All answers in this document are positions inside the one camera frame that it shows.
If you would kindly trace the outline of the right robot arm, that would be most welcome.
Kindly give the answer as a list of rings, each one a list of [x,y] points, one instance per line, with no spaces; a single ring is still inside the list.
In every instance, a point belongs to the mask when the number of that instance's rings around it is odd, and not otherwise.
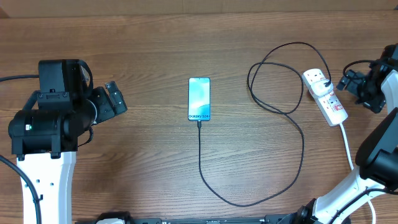
[[[348,176],[280,223],[350,223],[349,216],[373,198],[397,194],[397,45],[367,63],[367,75],[345,66],[336,89],[349,91],[373,113],[386,109],[387,116],[358,148]]]

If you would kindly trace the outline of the blue Galaxy smartphone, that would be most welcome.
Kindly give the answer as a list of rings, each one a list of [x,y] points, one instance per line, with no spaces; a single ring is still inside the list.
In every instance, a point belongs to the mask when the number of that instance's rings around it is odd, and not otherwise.
[[[188,80],[188,119],[211,119],[211,82],[208,77],[191,77]]]

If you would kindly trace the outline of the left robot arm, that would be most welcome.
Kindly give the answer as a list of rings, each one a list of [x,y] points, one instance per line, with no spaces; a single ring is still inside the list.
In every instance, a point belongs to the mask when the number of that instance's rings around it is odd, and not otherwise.
[[[8,126],[21,178],[24,223],[71,223],[72,179],[78,138],[93,126],[127,111],[114,81],[93,86],[79,59],[41,60],[40,88]]]

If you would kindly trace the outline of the white power strip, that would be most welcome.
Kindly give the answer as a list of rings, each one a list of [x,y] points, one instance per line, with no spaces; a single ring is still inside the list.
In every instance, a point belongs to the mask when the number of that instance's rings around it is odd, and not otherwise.
[[[318,68],[313,68],[305,71],[302,75],[302,79],[304,84],[308,88],[311,96],[312,93],[310,85],[312,83],[318,82],[320,80],[328,80],[325,78],[322,71]],[[322,115],[325,117],[329,126],[340,125],[348,118],[347,112],[343,108],[343,105],[341,104],[333,90],[323,97],[313,97],[313,99],[318,105],[320,111],[322,112]]]

